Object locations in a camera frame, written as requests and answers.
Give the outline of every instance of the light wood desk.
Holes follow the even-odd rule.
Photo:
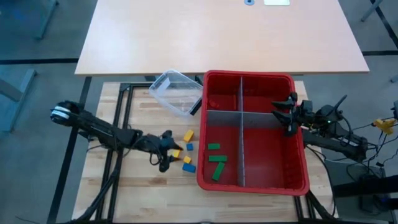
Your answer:
[[[105,83],[97,110],[97,117],[112,123],[120,83]],[[299,101],[307,99],[303,82],[295,82]],[[182,139],[188,129],[195,132],[194,151],[197,164],[200,113],[186,120],[174,116],[150,96],[148,90],[134,90],[130,125],[144,133],[160,135],[173,131],[174,139],[184,146]],[[79,217],[100,190],[106,150],[97,148],[87,153],[73,217]],[[322,163],[309,150],[305,151],[310,176],[310,188],[325,208],[331,212],[331,188]],[[131,151],[123,159],[114,222],[296,222],[293,197],[281,195],[210,192],[202,190],[195,174],[182,170],[182,161],[171,163],[162,174],[149,164],[149,155]],[[109,195],[105,205],[109,204]],[[108,211],[105,206],[104,217]]]
[[[338,0],[98,0],[77,75],[365,73]]]

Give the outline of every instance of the blue block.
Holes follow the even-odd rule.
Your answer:
[[[185,170],[187,172],[195,173],[196,169],[197,168],[194,165],[191,165],[191,164],[184,164],[182,166],[182,170]]]
[[[188,143],[187,144],[187,150],[188,151],[193,151],[193,144],[192,143]]]

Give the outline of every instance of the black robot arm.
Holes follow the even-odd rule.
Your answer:
[[[368,140],[341,127],[339,121],[345,119],[338,110],[346,96],[335,105],[325,105],[316,113],[312,111],[312,101],[303,100],[297,106],[297,94],[291,93],[286,101],[272,102],[278,109],[272,113],[285,127],[285,135],[292,136],[298,128],[304,127],[304,145],[311,144],[344,154],[349,159],[362,162],[366,159]]]
[[[166,131],[161,137],[152,134],[143,135],[138,129],[121,129],[97,118],[86,110],[81,110],[78,103],[72,101],[60,102],[52,110],[51,120],[57,124],[79,128],[84,138],[98,138],[98,141],[107,149],[117,151],[119,148],[135,149],[148,152],[150,163],[159,165],[161,172],[167,171],[170,162],[178,160],[168,156],[169,149],[182,148],[174,142],[172,132]],[[152,155],[156,155],[158,161],[152,162]]]

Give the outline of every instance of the red plastic bin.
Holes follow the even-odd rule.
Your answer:
[[[246,126],[239,118],[252,113],[269,116],[275,110],[271,102],[284,101],[292,91],[294,81],[288,74],[218,70],[205,74],[197,173],[201,188],[280,195],[308,192],[301,129],[287,137],[280,126]],[[208,150],[209,143],[221,148]],[[211,155],[228,157],[218,181],[212,179],[218,163],[208,162]]]

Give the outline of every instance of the green block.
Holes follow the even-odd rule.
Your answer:
[[[218,143],[211,143],[208,145],[209,150],[216,150],[216,149],[220,149],[220,144]]]
[[[214,174],[213,174],[213,177],[212,177],[213,180],[218,181],[218,179],[220,178],[221,172],[224,169],[224,166],[225,166],[224,162],[219,162],[218,163],[217,168],[214,171]]]
[[[209,162],[226,162],[226,156],[209,156]]]

